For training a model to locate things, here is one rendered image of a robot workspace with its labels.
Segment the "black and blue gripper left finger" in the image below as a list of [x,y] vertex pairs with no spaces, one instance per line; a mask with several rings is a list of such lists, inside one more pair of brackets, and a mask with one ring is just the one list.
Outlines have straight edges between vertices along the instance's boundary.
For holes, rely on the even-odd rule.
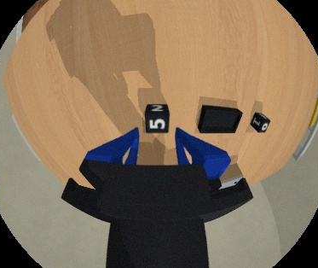
[[113,164],[123,164],[123,157],[130,148],[125,164],[136,165],[139,137],[139,128],[136,127],[123,136],[88,151],[84,160],[99,160]]

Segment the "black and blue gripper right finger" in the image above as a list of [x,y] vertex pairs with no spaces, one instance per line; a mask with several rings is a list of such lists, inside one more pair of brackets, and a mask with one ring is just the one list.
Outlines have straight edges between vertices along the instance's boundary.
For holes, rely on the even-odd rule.
[[190,165],[185,148],[192,157],[192,164],[204,166],[208,180],[220,178],[231,162],[227,151],[194,137],[179,127],[176,127],[175,141],[178,165]]

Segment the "black cube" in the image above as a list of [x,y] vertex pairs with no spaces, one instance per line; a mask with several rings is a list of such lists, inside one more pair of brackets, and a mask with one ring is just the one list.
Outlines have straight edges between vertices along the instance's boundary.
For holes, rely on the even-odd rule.
[[145,111],[146,133],[168,133],[170,111],[167,104],[148,104]]
[[252,118],[251,126],[257,132],[266,132],[270,123],[270,119],[268,119],[265,115],[260,113],[254,113]]

